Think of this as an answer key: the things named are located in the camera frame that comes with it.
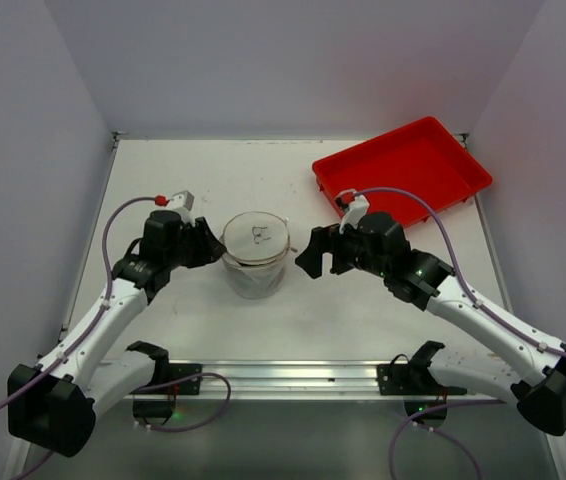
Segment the white mesh laundry bag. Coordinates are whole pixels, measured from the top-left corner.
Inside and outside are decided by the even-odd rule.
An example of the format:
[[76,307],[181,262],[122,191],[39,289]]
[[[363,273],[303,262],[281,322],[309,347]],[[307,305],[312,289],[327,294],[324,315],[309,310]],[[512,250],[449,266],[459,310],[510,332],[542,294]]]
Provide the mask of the white mesh laundry bag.
[[273,295],[281,286],[291,249],[287,220],[263,211],[231,218],[221,236],[229,286],[251,300]]

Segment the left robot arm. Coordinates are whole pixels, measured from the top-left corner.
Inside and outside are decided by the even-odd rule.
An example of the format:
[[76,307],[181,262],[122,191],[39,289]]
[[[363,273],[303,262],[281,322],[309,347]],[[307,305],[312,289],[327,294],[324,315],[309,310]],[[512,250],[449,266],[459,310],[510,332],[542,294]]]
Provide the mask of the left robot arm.
[[9,433],[65,457],[76,455],[99,418],[127,395],[165,390],[173,380],[169,353],[135,341],[112,363],[106,354],[170,282],[173,270],[217,262],[225,252],[203,217],[155,210],[109,272],[106,286],[70,333],[33,366],[7,380]]

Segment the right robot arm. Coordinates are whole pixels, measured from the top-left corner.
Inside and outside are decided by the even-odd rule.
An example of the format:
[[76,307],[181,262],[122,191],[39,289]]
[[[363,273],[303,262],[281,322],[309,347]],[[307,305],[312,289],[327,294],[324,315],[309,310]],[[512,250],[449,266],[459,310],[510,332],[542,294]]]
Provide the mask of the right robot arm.
[[448,321],[505,363],[466,359],[442,343],[424,344],[410,364],[415,381],[459,387],[516,406],[537,429],[566,432],[566,342],[521,321],[463,282],[460,273],[431,253],[411,247],[388,213],[364,215],[357,224],[312,229],[295,263],[310,278],[356,269],[377,276],[398,300]]

